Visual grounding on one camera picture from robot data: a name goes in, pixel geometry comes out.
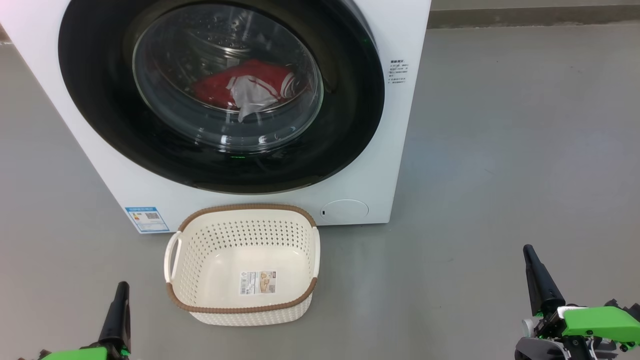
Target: brown basket rim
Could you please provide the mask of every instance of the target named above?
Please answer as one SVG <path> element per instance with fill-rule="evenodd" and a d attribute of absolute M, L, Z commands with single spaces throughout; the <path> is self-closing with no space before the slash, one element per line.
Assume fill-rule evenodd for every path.
<path fill-rule="evenodd" d="M 209 213 L 217 213 L 221 211 L 233 211 L 233 210 L 249 210 L 249 209 L 265 209 L 265 210 L 286 210 L 286 211 L 295 211 L 301 215 L 303 215 L 312 227 L 316 226 L 316 222 L 314 218 L 311 217 L 309 213 L 305 210 L 293 206 L 293 205 L 283 205 L 283 204 L 237 204 L 237 205 L 224 205 L 224 206 L 215 206 L 213 208 L 206 208 L 200 211 L 196 211 L 182 222 L 178 231 L 183 232 L 187 225 L 191 223 L 195 218 L 200 215 L 209 214 Z M 264 311 L 273 311 L 273 310 L 282 310 L 288 309 L 290 307 L 294 307 L 298 304 L 301 304 L 305 301 L 313 292 L 316 287 L 317 277 L 311 279 L 311 283 L 307 290 L 300 295 L 297 299 L 290 302 L 283 302 L 281 304 L 275 305 L 267 305 L 267 306 L 255 306 L 255 307 L 198 307 L 198 306 L 190 306 L 178 299 L 178 296 L 175 294 L 173 290 L 173 284 L 168 282 L 166 283 L 167 294 L 169 294 L 169 298 L 171 301 L 182 310 L 189 311 L 190 313 L 205 313 L 205 314 L 246 314 L 246 313 L 261 313 Z"/>

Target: blue and white sticker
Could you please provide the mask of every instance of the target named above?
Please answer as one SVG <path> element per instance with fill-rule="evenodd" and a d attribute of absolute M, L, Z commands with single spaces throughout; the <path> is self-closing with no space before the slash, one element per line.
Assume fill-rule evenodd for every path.
<path fill-rule="evenodd" d="M 169 231 L 156 208 L 124 208 L 141 233 L 163 233 Z"/>

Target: round glass window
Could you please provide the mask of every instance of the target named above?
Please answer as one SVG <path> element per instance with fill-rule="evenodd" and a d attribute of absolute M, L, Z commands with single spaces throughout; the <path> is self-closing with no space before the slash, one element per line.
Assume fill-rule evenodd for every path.
<path fill-rule="evenodd" d="M 228 5 L 186 6 L 157 19 L 138 39 L 133 72 L 162 121 L 224 152 L 286 144 L 323 100 L 309 50 L 274 20 Z"/>

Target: wall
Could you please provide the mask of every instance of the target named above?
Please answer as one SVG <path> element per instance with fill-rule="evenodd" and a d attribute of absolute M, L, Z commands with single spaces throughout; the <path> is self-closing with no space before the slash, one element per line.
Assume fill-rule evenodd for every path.
<path fill-rule="evenodd" d="M 432 0 L 431 9 L 460 10 L 629 4 L 640 4 L 640 0 Z"/>

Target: green robotic arm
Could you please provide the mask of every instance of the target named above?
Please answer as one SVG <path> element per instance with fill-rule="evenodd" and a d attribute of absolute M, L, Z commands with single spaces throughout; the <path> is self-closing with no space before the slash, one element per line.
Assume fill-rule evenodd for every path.
<path fill-rule="evenodd" d="M 640 343 L 640 305 L 621 309 L 616 300 L 603 307 L 566 306 L 545 265 L 531 245 L 524 247 L 531 301 L 537 324 L 523 320 L 525 337 L 516 346 L 515 359 L 614 359 Z"/>
<path fill-rule="evenodd" d="M 129 284 L 118 284 L 98 341 L 78 350 L 42 350 L 38 360 L 128 360 L 131 351 Z"/>

